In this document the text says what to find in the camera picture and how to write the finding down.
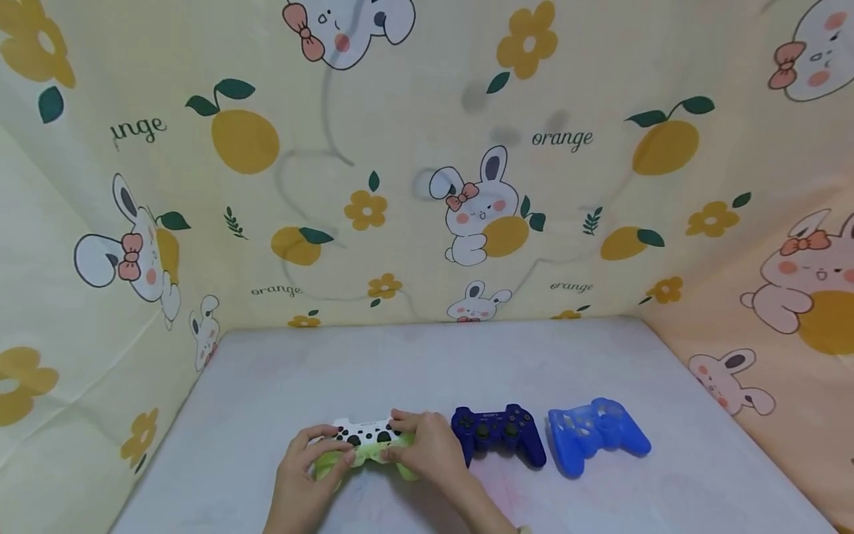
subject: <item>pink bow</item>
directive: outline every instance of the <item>pink bow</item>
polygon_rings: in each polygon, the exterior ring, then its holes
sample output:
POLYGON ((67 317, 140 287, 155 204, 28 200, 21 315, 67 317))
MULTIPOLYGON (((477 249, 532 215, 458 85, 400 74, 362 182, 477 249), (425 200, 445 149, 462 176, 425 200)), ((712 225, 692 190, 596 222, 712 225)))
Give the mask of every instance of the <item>pink bow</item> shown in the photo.
POLYGON ((792 41, 783 44, 774 53, 774 61, 777 64, 777 72, 768 80, 771 89, 785 89, 795 83, 798 73, 795 72, 795 60, 806 50, 806 43, 792 41))
POLYGON ((300 34, 302 39, 302 54, 310 62, 316 62, 323 57, 326 48, 308 28, 308 14, 301 3, 289 3, 282 9, 282 17, 291 30, 300 34))
POLYGON ((830 240, 828 233, 823 230, 816 230, 809 236, 803 239, 791 238, 787 239, 780 248, 781 255, 792 255, 799 250, 824 250, 830 248, 830 240))
POLYGON ((451 211, 459 211, 463 202, 476 197, 479 192, 480 190, 477 189, 477 186, 472 184, 472 182, 469 182, 468 184, 463 185, 463 190, 459 192, 458 197, 451 195, 445 199, 445 203, 449 208, 451 208, 451 211))
POLYGON ((143 236, 138 233, 126 233, 121 237, 121 248, 125 251, 124 261, 118 266, 119 278, 134 282, 139 280, 139 251, 143 249, 143 236))

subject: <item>white table surface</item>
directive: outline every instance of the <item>white table surface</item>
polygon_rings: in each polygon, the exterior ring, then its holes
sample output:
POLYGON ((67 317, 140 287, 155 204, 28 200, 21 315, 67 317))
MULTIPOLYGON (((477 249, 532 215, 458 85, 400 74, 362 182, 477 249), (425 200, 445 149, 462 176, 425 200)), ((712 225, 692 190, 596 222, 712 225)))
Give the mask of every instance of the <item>white table surface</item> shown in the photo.
MULTIPOLYGON (((534 534, 834 532, 647 326, 610 318, 229 333, 113 534, 260 534, 302 427, 510 402, 534 416, 548 463, 493 452, 471 470, 534 534), (626 407, 652 453, 600 451, 569 480, 547 412, 596 396, 626 407)), ((371 464, 352 470, 320 532, 467 532, 429 484, 371 464)))

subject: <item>green leaf illustration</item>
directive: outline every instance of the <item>green leaf illustration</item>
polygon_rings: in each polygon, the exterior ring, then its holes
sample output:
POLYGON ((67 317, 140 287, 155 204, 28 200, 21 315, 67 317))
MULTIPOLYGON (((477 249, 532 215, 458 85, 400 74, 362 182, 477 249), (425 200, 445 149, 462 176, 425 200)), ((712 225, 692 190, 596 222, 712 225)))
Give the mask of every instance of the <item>green leaf illustration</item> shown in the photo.
POLYGON ((65 101, 62 100, 62 93, 55 86, 48 87, 38 95, 38 112, 42 115, 44 124, 59 119, 63 111, 65 111, 65 101))
POLYGON ((492 78, 492 81, 489 82, 489 87, 486 90, 486 94, 491 95, 493 93, 501 91, 502 89, 504 89, 504 86, 507 85, 507 81, 509 79, 509 72, 497 74, 494 78, 492 78))
POLYGON ((631 120, 641 128, 648 128, 665 122, 667 120, 667 115, 665 115, 664 111, 660 109, 654 109, 653 111, 646 111, 644 113, 632 115, 626 120, 631 120))
POLYGON ((220 94, 226 95, 231 100, 243 100, 249 98, 255 92, 255 88, 240 79, 226 78, 220 81, 214 88, 220 94))
POLYGON ((371 188, 372 193, 377 192, 377 189, 379 189, 379 174, 377 174, 377 171, 371 172, 371 177, 368 179, 368 187, 371 188))
POLYGON ((214 103, 210 100, 207 100, 205 97, 200 97, 198 95, 193 95, 190 97, 190 100, 184 104, 186 108, 193 108, 193 111, 201 115, 202 117, 209 117, 211 115, 216 115, 219 113, 219 108, 217 108, 214 103))
POLYGON ((708 97, 690 97, 688 100, 683 100, 681 104, 688 113, 695 115, 709 113, 715 108, 715 103, 708 97))
POLYGON ((542 232, 542 229, 546 226, 546 214, 531 214, 531 219, 528 224, 530 224, 531 228, 534 230, 542 232))
POLYGON ((643 244, 648 244, 651 247, 663 247, 664 240, 654 230, 638 230, 638 241, 643 244))
POLYGON ((750 202, 752 195, 748 191, 743 195, 738 195, 735 200, 733 200, 733 208, 741 208, 742 206, 746 206, 748 202, 750 202))
POLYGON ((167 211, 157 218, 164 228, 167 230, 189 230, 190 225, 184 219, 184 216, 177 211, 167 211))
POLYGON ((305 226, 300 228, 300 233, 310 244, 324 244, 332 240, 332 236, 328 233, 305 226))
POLYGON ((522 218, 528 216, 528 212, 531 210, 531 201, 528 198, 528 195, 525 195, 525 198, 522 199, 522 207, 519 209, 519 214, 522 215, 522 218))

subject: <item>green silicone controller cover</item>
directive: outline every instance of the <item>green silicone controller cover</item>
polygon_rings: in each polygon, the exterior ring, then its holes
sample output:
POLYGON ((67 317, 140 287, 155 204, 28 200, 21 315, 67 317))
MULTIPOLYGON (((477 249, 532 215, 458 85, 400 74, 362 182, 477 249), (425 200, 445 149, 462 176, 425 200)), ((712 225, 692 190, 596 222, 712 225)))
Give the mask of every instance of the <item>green silicone controller cover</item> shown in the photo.
MULTIPOLYGON (((365 463, 365 460, 373 460, 377 463, 385 464, 388 463, 380 458, 380 452, 383 449, 388 447, 409 447, 415 442, 414 434, 401 434, 397 439, 391 442, 386 443, 373 443, 370 445, 361 445, 355 448, 356 451, 356 459, 353 462, 353 467, 360 467, 365 463)), ((314 479, 320 480, 325 477, 329 471, 332 470, 332 467, 336 464, 339 458, 343 456, 343 452, 333 451, 328 453, 323 453, 317 461, 314 462, 314 479)), ((414 480, 418 480, 418 476, 406 469, 403 464, 397 464, 397 470, 401 472, 401 476, 404 480, 412 482, 414 480)))

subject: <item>hand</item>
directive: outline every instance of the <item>hand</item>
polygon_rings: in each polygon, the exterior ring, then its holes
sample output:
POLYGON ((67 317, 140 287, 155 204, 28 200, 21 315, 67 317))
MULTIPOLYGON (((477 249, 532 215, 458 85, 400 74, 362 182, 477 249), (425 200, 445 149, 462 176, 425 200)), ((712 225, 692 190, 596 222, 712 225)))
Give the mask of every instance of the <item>hand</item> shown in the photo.
POLYGON ((442 414, 410 414, 394 409, 391 418, 391 427, 397 431, 414 433, 415 443, 406 448, 388 447, 382 452, 384 460, 403 464, 440 490, 446 490, 469 476, 463 449, 442 414))
POLYGON ((401 463, 429 480, 457 510, 472 534, 516 534, 518 531, 489 498, 465 466, 463 448, 441 414, 391 411, 391 427, 414 432, 410 447, 388 447, 383 459, 401 463))
POLYGON ((276 485, 272 493, 270 515, 267 516, 264 534, 309 534, 314 532, 332 495, 353 465, 353 445, 343 441, 322 439, 312 445, 316 437, 333 437, 335 426, 317 425, 302 429, 288 445, 276 471, 276 485), (308 474, 308 468, 323 454, 333 450, 346 453, 320 481, 308 474))

